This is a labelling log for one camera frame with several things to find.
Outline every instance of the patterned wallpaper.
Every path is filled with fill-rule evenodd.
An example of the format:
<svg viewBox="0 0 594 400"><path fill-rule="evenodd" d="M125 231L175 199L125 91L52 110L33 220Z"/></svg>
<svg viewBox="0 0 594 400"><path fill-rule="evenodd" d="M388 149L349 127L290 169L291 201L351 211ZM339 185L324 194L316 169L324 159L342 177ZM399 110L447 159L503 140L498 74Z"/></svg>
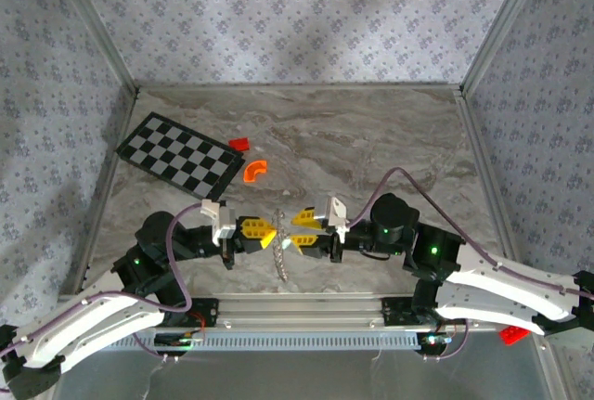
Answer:
<svg viewBox="0 0 594 400"><path fill-rule="evenodd" d="M459 83L503 0L93 0L145 83Z"/></svg>
<svg viewBox="0 0 594 400"><path fill-rule="evenodd" d="M527 263L594 272L594 0L528 0L471 98ZM568 353L594 398L594 353Z"/></svg>
<svg viewBox="0 0 594 400"><path fill-rule="evenodd" d="M76 265L126 99L70 0L0 12L0 323L21 325Z"/></svg>

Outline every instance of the marble surface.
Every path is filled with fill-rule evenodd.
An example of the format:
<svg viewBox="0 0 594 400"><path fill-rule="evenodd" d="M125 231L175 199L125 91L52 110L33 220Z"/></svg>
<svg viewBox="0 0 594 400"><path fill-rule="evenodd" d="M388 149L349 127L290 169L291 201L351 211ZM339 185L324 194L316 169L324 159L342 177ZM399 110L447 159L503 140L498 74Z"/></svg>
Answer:
<svg viewBox="0 0 594 400"><path fill-rule="evenodd" d="M285 224L316 198L336 195L350 216L363 207L391 167L408 170L429 194L488 250L497 249L486 202L464 129L450 91L411 89L194 90L143 92L129 131L151 111L222 142L247 136L247 163L266 159L268 173L255 184L238 174L223 199L237 215L271 218L276 208ZM446 227L439 214L404 179L387 187L421 211L424 222ZM98 233L88 280L135 243L134 233L153 212L177 213L193 203L189 195L120 161ZM185 226L206 219L189 214ZM238 255L232 271L220 259L181 263L192 294L231 292L403 293L416 279L401 269L403 257L388 263L346 253L343 264L285 252L289 281L282 282L271 250Z"/></svg>

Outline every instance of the black and white checkerboard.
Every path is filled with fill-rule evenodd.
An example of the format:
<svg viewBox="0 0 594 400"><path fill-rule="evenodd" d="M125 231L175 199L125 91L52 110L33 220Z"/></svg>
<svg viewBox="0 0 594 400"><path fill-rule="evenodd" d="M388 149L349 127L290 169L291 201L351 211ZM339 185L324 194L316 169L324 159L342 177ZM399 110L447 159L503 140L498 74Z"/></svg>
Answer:
<svg viewBox="0 0 594 400"><path fill-rule="evenodd" d="M243 154L161 115L151 114L118 147L120 158L199 199L217 200Z"/></svg>

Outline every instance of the metal chain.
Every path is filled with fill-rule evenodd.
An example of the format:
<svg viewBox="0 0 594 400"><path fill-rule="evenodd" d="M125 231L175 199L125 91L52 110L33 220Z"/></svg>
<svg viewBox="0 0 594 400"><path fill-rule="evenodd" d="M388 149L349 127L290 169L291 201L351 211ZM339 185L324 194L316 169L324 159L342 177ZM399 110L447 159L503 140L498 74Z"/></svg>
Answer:
<svg viewBox="0 0 594 400"><path fill-rule="evenodd" d="M282 225L282 220L284 218L285 213L280 209L276 209L272 215L272 225L277 230L277 235L272 242L272 254L275 258L275 266L277 267L278 277L280 277L283 282L287 282L289 280L289 274L285 268L285 256L284 250L282 248L282 243L287 238L287 232Z"/></svg>

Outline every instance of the orange arc-shaped block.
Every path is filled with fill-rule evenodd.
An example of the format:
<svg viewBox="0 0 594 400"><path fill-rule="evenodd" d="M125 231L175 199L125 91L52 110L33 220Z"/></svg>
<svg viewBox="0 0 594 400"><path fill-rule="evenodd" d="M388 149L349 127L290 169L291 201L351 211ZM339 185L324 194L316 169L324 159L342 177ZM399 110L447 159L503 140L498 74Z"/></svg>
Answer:
<svg viewBox="0 0 594 400"><path fill-rule="evenodd" d="M266 171L268 171L268 163L266 161L253 161L246 166L243 172L243 181L253 183L256 181L257 174L265 174Z"/></svg>

